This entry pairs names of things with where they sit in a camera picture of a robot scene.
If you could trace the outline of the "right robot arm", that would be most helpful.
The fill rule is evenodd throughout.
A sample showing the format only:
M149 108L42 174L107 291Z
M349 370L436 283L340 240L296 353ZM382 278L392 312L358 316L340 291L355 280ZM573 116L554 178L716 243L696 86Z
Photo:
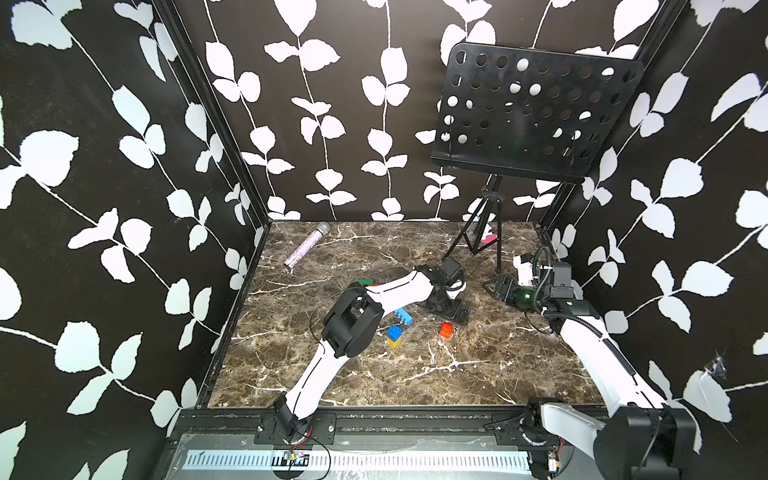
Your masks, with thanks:
M523 255L516 274L484 283L495 300L545 319L576 354L605 405L602 418L556 398L531 399L516 418L523 438L543 447L552 440L591 458L604 479L689 479L696 423L662 398L611 338L605 321L581 298L568 263Z

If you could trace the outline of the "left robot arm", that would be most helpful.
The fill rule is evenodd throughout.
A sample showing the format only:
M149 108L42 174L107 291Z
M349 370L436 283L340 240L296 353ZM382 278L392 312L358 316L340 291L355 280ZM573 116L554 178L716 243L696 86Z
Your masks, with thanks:
M388 314L419 304L442 318L463 322L468 308L459 295L466 287L461 265L451 257L436 266L420 265L403 277L374 286L345 288L323 319L318 348L297 383L273 404L287 443L305 439L321 397L339 370L372 342Z

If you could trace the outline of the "blue square lego brick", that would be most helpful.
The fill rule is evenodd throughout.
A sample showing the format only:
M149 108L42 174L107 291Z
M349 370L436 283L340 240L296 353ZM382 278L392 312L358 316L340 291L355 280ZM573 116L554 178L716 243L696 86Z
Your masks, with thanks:
M389 338L393 341L396 341L397 339L401 338L402 333L403 333L403 329L400 326L392 325L386 331L387 339Z

